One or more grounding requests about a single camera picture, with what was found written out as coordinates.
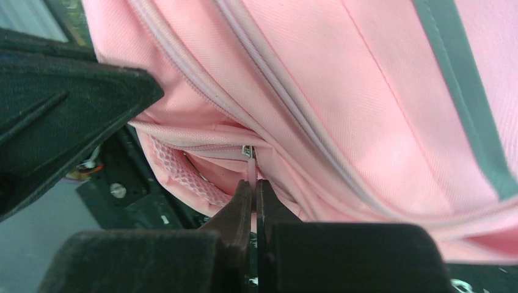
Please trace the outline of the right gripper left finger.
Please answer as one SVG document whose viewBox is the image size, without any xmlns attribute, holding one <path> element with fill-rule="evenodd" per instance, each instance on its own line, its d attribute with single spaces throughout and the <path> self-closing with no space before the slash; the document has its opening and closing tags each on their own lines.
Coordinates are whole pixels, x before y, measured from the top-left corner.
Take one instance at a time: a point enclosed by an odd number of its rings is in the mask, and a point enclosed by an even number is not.
<svg viewBox="0 0 518 293">
<path fill-rule="evenodd" d="M 39 292 L 248 292 L 252 189 L 197 230 L 107 230 L 72 235 Z"/>
</svg>

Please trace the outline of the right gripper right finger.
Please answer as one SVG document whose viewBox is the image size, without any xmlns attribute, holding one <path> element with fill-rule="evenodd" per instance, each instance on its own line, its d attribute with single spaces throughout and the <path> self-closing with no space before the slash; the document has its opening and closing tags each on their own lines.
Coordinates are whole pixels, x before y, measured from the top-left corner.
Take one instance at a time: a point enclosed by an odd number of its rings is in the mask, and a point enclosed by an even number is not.
<svg viewBox="0 0 518 293">
<path fill-rule="evenodd" d="M 257 183 L 260 292 L 452 292 L 445 264 L 421 227 L 303 222 Z"/>
</svg>

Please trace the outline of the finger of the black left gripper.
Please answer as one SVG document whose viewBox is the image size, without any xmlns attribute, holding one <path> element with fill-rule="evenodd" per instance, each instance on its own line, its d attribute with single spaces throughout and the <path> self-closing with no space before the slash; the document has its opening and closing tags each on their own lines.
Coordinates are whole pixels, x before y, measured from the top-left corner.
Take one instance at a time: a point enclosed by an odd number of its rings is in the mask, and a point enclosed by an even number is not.
<svg viewBox="0 0 518 293">
<path fill-rule="evenodd" d="M 163 97 L 153 76 L 90 48 L 1 30 L 1 219 L 38 200 Z"/>
</svg>

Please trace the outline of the pink student backpack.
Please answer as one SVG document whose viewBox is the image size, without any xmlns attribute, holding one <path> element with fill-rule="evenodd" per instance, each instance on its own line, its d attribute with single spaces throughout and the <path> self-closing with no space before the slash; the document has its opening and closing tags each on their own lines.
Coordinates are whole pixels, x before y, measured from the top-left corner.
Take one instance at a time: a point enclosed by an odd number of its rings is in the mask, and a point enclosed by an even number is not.
<svg viewBox="0 0 518 293">
<path fill-rule="evenodd" d="M 260 178 L 296 216 L 422 226 L 517 263 L 516 1 L 84 1 L 158 182 L 215 215 Z"/>
</svg>

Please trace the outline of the green gold book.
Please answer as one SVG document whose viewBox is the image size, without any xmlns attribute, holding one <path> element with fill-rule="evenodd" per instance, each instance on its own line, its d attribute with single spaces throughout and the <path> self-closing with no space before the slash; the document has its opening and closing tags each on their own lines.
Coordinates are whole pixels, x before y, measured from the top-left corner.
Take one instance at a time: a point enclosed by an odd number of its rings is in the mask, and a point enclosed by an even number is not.
<svg viewBox="0 0 518 293">
<path fill-rule="evenodd" d="M 80 0 L 44 0 L 67 40 L 92 49 L 86 15 Z"/>
</svg>

